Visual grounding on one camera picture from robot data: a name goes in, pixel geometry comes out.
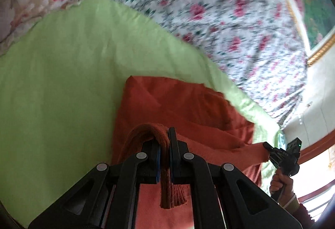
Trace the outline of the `right hand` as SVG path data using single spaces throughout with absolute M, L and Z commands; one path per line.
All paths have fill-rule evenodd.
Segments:
M 282 207 L 286 205 L 286 203 L 288 203 L 294 196 L 293 183 L 293 179 L 284 175 L 280 169 L 275 171 L 275 174 L 270 182 L 269 191 L 271 195 L 277 191 L 282 191 L 281 196 L 278 199 L 278 203 Z

